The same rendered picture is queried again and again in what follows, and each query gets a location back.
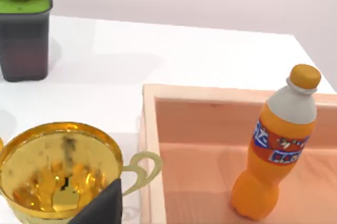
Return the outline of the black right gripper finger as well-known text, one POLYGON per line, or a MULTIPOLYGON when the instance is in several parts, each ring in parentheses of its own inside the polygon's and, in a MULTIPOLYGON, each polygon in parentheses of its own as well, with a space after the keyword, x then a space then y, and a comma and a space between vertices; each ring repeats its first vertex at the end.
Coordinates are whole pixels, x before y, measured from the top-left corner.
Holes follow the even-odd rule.
POLYGON ((122 224, 122 185, 115 179, 68 224, 122 224))

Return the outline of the gold trophy cup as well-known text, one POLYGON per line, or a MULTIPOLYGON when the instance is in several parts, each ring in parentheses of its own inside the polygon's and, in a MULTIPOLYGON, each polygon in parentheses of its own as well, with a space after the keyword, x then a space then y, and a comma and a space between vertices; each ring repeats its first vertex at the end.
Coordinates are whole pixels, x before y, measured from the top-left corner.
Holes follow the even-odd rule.
POLYGON ((78 122, 38 125, 4 144, 0 138, 0 196, 22 224, 68 224, 123 172, 137 178, 125 191, 148 185, 161 157, 139 152, 124 165, 107 133, 78 122))

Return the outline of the shallow salmon-coloured box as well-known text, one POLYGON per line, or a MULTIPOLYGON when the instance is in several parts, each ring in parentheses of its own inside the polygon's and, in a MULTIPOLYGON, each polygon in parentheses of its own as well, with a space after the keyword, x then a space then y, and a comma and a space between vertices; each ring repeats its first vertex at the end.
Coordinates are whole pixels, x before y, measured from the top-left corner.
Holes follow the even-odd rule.
POLYGON ((269 91, 147 84, 140 147, 163 172, 141 191, 142 224, 337 224, 337 94, 316 94, 318 120, 263 221, 229 204, 269 91))

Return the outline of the orange soda bottle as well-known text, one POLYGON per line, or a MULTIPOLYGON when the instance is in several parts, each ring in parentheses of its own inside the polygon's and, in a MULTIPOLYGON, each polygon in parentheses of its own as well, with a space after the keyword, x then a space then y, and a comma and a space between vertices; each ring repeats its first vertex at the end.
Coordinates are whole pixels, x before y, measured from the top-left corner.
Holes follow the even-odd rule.
POLYGON ((318 69, 295 65, 286 86, 263 104, 247 150, 247 166, 231 191, 233 209, 251 220, 268 216, 279 199, 279 184, 292 171, 313 132, 317 108, 313 94, 318 69))

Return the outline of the green plant in dark pot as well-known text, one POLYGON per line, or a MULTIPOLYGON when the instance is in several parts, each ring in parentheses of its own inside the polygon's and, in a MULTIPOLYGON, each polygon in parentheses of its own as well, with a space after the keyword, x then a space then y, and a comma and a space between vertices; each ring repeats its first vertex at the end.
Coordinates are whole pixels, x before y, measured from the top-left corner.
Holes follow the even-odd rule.
POLYGON ((53 0, 0 0, 0 69, 8 82, 48 74, 49 15, 53 0))

